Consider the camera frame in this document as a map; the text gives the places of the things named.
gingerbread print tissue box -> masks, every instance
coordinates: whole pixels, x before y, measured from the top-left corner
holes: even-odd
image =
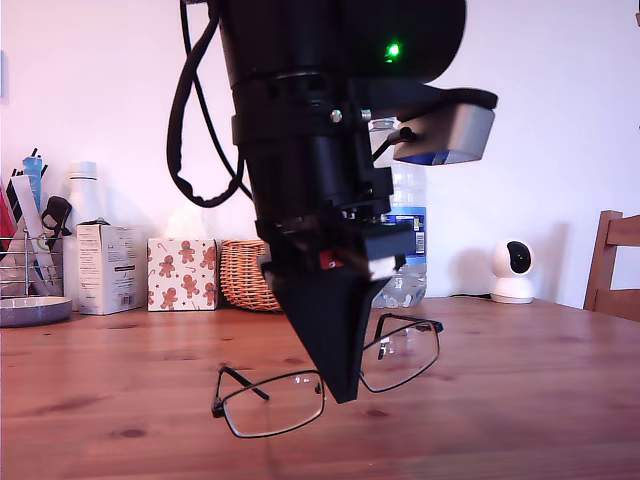
[[[218,307],[215,240],[150,238],[147,257],[149,311],[215,310]]]

wood grain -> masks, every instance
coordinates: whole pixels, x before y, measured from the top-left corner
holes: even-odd
[[[584,299],[585,310],[594,311],[596,295],[599,289],[609,290],[611,288],[618,247],[609,245],[607,236],[609,234],[609,223],[620,218],[622,218],[622,212],[604,210],[600,213],[596,243],[593,247],[591,271],[589,272],[589,282],[587,283],[587,294]]]
[[[611,220],[607,243],[609,245],[640,247],[640,215]]]
[[[598,290],[595,311],[640,322],[640,290]]]
[[[222,363],[254,380],[311,366],[281,315],[134,311],[3,330],[2,478],[640,478],[640,323],[538,301],[412,312],[445,326],[429,371],[328,399],[314,423],[261,440],[233,437],[209,407]]]

grey bowl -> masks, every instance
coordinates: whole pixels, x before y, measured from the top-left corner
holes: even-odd
[[[0,327],[27,327],[60,322],[71,315],[67,297],[22,297],[0,300]]]

white security camera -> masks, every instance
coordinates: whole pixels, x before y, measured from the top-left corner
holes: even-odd
[[[501,241],[493,254],[493,274],[498,277],[491,299],[499,303],[531,303],[533,286],[526,275],[533,267],[533,252],[518,240]]]

plastic bottle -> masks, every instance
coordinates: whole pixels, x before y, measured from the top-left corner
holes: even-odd
[[[71,298],[72,308],[77,311],[79,267],[76,226],[82,222],[95,220],[104,214],[98,196],[98,168],[94,162],[72,163],[69,180],[71,213],[66,227],[72,235],[64,238],[63,245],[64,295]]]
[[[42,195],[42,157],[36,157],[35,150],[30,157],[22,161],[24,174],[29,176],[31,191],[36,201],[36,207],[40,211],[40,197]]]
[[[370,130],[371,149],[375,150],[394,130],[393,118],[374,120]],[[376,161],[376,167],[391,167],[393,190],[391,211],[383,223],[410,222],[416,233],[416,251],[407,255],[407,263],[384,286],[373,300],[374,308],[398,308],[417,305],[427,288],[426,257],[426,173],[424,167],[393,159],[389,147]]]

